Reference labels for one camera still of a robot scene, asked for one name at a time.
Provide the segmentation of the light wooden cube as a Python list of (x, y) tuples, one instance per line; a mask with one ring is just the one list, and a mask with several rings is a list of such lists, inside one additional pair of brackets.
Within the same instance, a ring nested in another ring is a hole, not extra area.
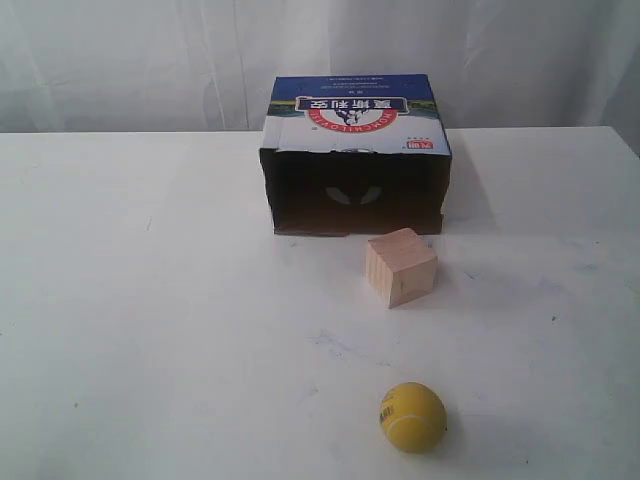
[(437, 268), (435, 251), (411, 228), (367, 242), (365, 277), (388, 308), (428, 295)]

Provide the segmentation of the yellow tennis ball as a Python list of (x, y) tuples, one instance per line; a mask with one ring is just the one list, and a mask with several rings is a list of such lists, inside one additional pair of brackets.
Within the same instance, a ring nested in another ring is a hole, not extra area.
[(383, 397), (379, 424), (387, 440), (405, 453), (433, 450), (447, 431), (447, 412), (430, 388), (417, 382), (396, 385)]

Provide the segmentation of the blue white cardboard box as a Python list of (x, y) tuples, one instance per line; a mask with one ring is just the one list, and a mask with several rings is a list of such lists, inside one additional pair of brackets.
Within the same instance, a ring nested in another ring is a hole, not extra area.
[(438, 234), (452, 158), (425, 74), (274, 81), (259, 160), (278, 235)]

